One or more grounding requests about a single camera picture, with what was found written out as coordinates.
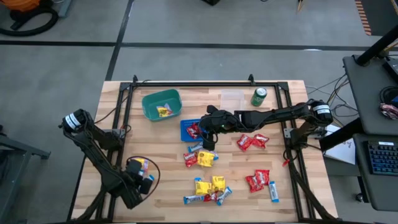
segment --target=keyboard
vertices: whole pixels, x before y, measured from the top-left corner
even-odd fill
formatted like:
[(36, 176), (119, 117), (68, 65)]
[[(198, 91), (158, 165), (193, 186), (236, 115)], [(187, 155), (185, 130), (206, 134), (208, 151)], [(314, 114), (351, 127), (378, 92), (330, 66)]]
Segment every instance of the keyboard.
[(365, 142), (372, 174), (398, 176), (398, 142)]

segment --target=blue tray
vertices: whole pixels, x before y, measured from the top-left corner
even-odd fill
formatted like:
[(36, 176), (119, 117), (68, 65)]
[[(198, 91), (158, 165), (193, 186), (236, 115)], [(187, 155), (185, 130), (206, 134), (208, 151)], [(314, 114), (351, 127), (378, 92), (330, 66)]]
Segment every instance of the blue tray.
[(187, 132), (187, 127), (193, 125), (194, 123), (199, 122), (200, 119), (188, 119), (188, 120), (181, 120), (180, 127), (181, 127), (181, 141), (185, 142), (200, 142), (203, 139), (198, 136), (197, 139), (193, 139)]

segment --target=white paper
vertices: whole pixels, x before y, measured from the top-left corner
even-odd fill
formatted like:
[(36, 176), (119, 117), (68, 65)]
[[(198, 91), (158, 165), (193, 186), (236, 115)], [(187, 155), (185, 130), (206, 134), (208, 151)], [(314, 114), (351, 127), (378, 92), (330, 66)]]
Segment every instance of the white paper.
[[(329, 125), (326, 127), (328, 131), (326, 135), (332, 134), (339, 129), (339, 127)], [(325, 156), (355, 165), (355, 144), (353, 139), (349, 139), (327, 150)]]

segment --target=clear plastic container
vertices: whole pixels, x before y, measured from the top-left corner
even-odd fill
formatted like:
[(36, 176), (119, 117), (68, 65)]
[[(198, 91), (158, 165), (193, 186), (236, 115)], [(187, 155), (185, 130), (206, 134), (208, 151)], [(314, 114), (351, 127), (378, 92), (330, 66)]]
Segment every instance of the clear plastic container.
[(236, 110), (244, 110), (243, 90), (222, 90), (220, 109), (229, 111), (232, 114)]

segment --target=orange vacuum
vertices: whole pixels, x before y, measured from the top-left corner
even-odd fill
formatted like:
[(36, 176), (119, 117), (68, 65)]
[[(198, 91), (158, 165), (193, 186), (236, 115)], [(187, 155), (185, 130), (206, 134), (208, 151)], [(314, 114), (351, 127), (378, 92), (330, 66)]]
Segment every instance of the orange vacuum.
[[(0, 34), (14, 37), (27, 37), (41, 34), (51, 29), (58, 21), (58, 13), (52, 9), (51, 0), (0, 0), (8, 9), (11, 10), (10, 17), (15, 23), (10, 27), (11, 30), (0, 28)], [(51, 14), (51, 19), (41, 27), (18, 31), (31, 18), (43, 14)]]

